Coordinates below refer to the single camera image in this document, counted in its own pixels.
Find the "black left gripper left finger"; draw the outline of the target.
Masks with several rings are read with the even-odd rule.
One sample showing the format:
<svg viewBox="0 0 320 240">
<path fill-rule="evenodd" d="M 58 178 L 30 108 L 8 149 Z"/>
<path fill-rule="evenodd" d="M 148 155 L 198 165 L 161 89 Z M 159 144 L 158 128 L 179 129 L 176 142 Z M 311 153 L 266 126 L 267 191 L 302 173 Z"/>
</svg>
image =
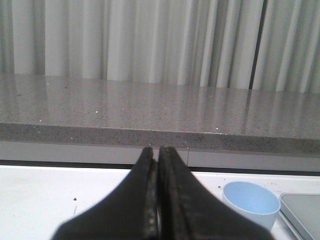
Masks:
<svg viewBox="0 0 320 240">
<path fill-rule="evenodd" d="M 156 240 L 158 164 L 143 148 L 124 180 L 89 210 L 63 223 L 54 240 Z"/>
</svg>

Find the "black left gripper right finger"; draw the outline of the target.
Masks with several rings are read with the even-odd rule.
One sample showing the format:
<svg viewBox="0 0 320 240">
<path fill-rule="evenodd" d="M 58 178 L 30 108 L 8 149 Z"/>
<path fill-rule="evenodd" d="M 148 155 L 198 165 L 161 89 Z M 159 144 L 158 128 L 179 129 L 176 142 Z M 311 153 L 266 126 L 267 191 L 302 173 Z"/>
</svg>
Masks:
<svg viewBox="0 0 320 240">
<path fill-rule="evenodd" d="M 211 194 L 174 147 L 158 155 L 160 237 L 163 240 L 271 240 L 264 227 Z"/>
</svg>

